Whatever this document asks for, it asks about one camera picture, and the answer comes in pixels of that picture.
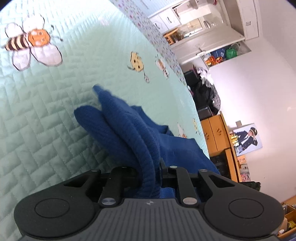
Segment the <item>blue knit sweater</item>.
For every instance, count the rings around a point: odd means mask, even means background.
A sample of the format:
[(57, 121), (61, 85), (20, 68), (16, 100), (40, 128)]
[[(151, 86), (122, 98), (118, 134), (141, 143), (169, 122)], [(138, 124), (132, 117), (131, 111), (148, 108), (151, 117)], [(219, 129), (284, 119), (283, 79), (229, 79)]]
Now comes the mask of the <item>blue knit sweater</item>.
[(137, 169), (142, 186), (139, 198), (173, 198), (171, 188), (161, 188), (160, 161), (190, 173), (218, 169), (193, 138), (176, 137), (168, 126), (157, 125), (140, 106), (129, 106), (100, 86), (93, 86), (101, 109), (84, 105), (74, 110), (79, 123), (114, 159)]

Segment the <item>clothes pile on stool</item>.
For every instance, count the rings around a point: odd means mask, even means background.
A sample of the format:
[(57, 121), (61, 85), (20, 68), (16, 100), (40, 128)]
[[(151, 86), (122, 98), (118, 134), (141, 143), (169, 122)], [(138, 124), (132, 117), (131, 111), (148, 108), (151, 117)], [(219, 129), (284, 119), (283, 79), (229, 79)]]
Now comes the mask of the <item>clothes pile on stool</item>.
[(209, 70), (201, 67), (195, 68), (194, 70), (201, 80), (201, 86), (198, 88), (199, 92), (205, 98), (211, 112), (217, 115), (221, 109), (221, 99), (215, 85), (210, 82), (212, 77)]

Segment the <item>wooden dresser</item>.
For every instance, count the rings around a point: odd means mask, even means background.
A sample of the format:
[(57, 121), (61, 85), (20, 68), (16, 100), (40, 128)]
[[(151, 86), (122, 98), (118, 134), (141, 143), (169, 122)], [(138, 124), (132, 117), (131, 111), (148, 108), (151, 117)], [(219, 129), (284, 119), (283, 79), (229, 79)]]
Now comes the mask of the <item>wooden dresser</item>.
[(210, 160), (222, 176), (241, 182), (237, 156), (223, 114), (204, 119), (201, 125)]

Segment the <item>portrait of uniformed child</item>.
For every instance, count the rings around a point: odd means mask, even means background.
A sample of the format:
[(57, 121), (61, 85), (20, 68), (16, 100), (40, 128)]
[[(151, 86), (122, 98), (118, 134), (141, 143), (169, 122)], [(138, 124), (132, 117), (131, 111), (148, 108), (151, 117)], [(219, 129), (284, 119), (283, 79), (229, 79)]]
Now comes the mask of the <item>portrait of uniformed child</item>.
[(232, 133), (235, 137), (233, 145), (236, 156), (242, 156), (262, 148), (262, 142), (254, 123), (236, 128)]

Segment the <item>shelf niche with bags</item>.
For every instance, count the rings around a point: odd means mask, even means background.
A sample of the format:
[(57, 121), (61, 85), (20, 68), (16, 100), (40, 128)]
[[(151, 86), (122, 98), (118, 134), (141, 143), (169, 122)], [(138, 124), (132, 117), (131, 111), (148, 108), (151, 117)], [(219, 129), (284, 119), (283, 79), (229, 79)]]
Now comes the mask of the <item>shelf niche with bags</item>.
[(203, 55), (202, 60), (208, 67), (212, 67), (249, 52), (251, 52), (251, 49), (245, 42), (239, 41)]

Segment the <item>mint quilted bee bedspread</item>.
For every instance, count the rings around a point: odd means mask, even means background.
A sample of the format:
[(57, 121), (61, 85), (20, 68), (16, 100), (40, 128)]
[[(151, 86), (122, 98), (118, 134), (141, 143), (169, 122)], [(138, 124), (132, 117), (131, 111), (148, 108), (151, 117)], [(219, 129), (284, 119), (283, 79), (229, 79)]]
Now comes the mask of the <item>mint quilted bee bedspread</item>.
[(1, 10), (1, 44), (44, 27), (58, 66), (31, 58), (20, 71), (1, 49), (1, 240), (18, 240), (14, 209), (24, 197), (115, 162), (74, 117), (99, 107), (94, 85), (141, 106), (175, 136), (207, 147), (193, 98), (134, 23), (110, 1), (11, 1)]

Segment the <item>wooden chair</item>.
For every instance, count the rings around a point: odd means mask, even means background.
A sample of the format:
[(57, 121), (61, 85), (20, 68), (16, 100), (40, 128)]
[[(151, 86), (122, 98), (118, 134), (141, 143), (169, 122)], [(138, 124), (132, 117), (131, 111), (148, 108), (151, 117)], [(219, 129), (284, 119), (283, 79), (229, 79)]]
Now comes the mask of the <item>wooden chair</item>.
[(176, 42), (184, 39), (184, 36), (179, 31), (179, 28), (175, 28), (170, 32), (163, 34), (163, 37), (166, 39), (169, 45), (175, 44)]

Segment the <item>white drawer shelf unit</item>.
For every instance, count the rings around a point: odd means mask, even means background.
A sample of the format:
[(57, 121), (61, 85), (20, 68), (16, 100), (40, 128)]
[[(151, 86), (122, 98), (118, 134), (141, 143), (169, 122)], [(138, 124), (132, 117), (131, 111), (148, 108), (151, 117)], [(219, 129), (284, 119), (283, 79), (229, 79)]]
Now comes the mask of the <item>white drawer shelf unit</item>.
[(200, 31), (226, 23), (219, 1), (142, 1), (142, 6), (161, 33), (182, 26)]

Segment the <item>heart pattern bedsheet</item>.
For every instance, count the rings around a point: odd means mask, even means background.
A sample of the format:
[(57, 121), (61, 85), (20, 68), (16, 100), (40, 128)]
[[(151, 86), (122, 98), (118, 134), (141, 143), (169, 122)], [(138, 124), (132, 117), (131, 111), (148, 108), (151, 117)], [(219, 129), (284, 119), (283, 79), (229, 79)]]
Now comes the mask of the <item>heart pattern bedsheet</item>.
[(179, 80), (185, 85), (190, 96), (193, 96), (191, 89), (186, 83), (184, 74), (177, 61), (177, 57), (172, 51), (167, 40), (163, 37), (156, 26), (153, 25), (151, 20), (144, 14), (144, 12), (136, 5), (135, 1), (129, 0), (111, 0), (120, 11), (122, 11), (142, 32), (142, 34), (149, 40), (149, 42), (156, 48), (158, 53), (162, 56), (174, 73), (178, 76)]

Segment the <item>white door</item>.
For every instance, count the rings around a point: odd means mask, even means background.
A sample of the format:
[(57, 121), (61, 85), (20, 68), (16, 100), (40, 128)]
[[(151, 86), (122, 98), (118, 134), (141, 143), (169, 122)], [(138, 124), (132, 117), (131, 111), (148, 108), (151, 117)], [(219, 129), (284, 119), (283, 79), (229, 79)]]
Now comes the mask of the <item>white door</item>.
[(171, 49), (180, 65), (191, 62), (205, 54), (243, 41), (245, 37), (228, 25), (220, 25), (204, 30), (192, 37), (172, 44)]

